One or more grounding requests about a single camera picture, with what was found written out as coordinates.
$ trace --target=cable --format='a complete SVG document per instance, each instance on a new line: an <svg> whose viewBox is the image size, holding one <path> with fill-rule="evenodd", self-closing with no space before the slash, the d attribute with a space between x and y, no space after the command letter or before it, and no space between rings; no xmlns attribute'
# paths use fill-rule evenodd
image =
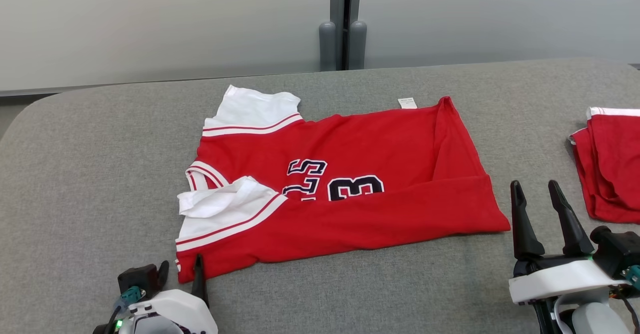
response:
<svg viewBox="0 0 640 334"><path fill-rule="evenodd" d="M114 321L116 320L116 316L118 315L118 313L120 313L122 307L121 306L117 306L116 309L113 311L113 314L111 315L111 318L109 319L109 323L107 323L107 327L104 328L104 334L112 334L112 327L114 326Z"/></svg>
<svg viewBox="0 0 640 334"><path fill-rule="evenodd" d="M626 309L631 313L631 320L633 321L633 326L635 327L633 334L640 334L640 323L638 323L638 315L636 314L636 311L634 311L633 306L631 306L629 300L627 300L627 298L622 295L620 287L613 287L613 290L615 291L617 299L622 299L622 302L624 302L624 306L626 306Z"/></svg>

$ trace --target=white trim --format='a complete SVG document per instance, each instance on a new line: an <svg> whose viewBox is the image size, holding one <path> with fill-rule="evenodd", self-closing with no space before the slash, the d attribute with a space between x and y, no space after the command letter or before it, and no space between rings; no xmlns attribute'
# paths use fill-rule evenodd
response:
<svg viewBox="0 0 640 334"><path fill-rule="evenodd" d="M218 186L218 188L229 185L229 181L227 181L227 179L224 177L224 175L222 175L222 173L218 172L215 168L213 168L212 166L204 162L201 162L201 161L193 162L185 172L187 177L189 176L190 172L198 172L202 175L206 175L209 179L211 179L211 181L213 181L214 184ZM197 181L196 181L196 186L197 187L200 186L199 182ZM208 189L206 181L203 188L198 188L198 189Z"/></svg>
<svg viewBox="0 0 640 334"><path fill-rule="evenodd" d="M190 250L190 249L198 248L201 246L210 245L211 243L219 241L220 239L227 238L228 236L232 236L233 234L237 234L244 230L253 228L256 225L262 223L263 220L269 218L269 216L272 215L272 213L274 213L274 211L276 211L276 209L278 209L279 206L281 206L281 204L283 204L286 200L287 198L284 197L284 195L276 194L274 197L270 199L270 203L265 207L263 207L260 210L260 212L258 212L258 215L256 215L254 218L251 218L251 220L249 220L246 223L236 225L235 227L222 230L221 232L217 232L209 236L204 234L205 237L201 239L197 239L195 241L190 241L187 243L182 243L182 244L180 243L180 241L188 240L187 238L178 238L176 239L176 250L178 252L183 252L185 250Z"/></svg>
<svg viewBox="0 0 640 334"><path fill-rule="evenodd" d="M585 129L586 128L578 129L576 132L569 134L569 137L567 137L567 139L569 140L569 142L571 142L571 145L575 145L576 143L576 140L574 140L574 136L576 135L576 133L578 133L579 131L584 131Z"/></svg>
<svg viewBox="0 0 640 334"><path fill-rule="evenodd" d="M640 116L640 109L589 107L587 110L587 119L591 119L592 116L595 115Z"/></svg>
<svg viewBox="0 0 640 334"><path fill-rule="evenodd" d="M225 134L268 134L278 131L292 123L303 120L300 113L282 118L280 121L266 127L251 127L244 125L231 125L222 127L204 127L202 131L203 137L224 136Z"/></svg>
<svg viewBox="0 0 640 334"><path fill-rule="evenodd" d="M187 179L189 180L189 187L192 191L208 189L207 180L205 175L195 170L187 170Z"/></svg>

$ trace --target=red jersey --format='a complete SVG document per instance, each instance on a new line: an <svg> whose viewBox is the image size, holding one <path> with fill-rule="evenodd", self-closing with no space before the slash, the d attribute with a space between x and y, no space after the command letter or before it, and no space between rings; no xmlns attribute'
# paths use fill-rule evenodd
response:
<svg viewBox="0 0 640 334"><path fill-rule="evenodd" d="M640 109L590 107L570 136L590 217L640 224Z"/></svg>
<svg viewBox="0 0 640 334"><path fill-rule="evenodd" d="M180 195L181 268L202 254L214 277L256 261L510 229L450 98L317 122L302 119L299 101L231 86L205 121L187 169L194 191Z"/></svg>

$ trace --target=white label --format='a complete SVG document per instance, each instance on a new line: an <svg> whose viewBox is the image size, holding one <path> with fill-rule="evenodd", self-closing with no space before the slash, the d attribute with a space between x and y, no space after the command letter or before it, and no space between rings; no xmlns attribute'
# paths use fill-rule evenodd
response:
<svg viewBox="0 0 640 334"><path fill-rule="evenodd" d="M398 98L398 102L400 102L400 108L404 109L418 109L416 106L416 102L414 102L414 98Z"/></svg>

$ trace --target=gray table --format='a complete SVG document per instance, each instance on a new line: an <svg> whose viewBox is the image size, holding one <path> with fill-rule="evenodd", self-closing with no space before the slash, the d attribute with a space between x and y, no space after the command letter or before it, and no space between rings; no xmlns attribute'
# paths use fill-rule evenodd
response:
<svg viewBox="0 0 640 334"><path fill-rule="evenodd" d="M640 107L640 73L599 59L126 84L39 100L0 141L0 332L89 333L108 319L121 271L175 258L176 195L188 190L203 120L229 84L291 91L308 120L451 96L500 208L510 215L509 183L519 179L551 253L563 241L549 179L587 231L602 224L586 214L567 135L588 106ZM457 236L258 264L208 290L227 334L534 334L533 309L510 301L514 261L509 232ZM180 287L174 266L167 287Z"/></svg>

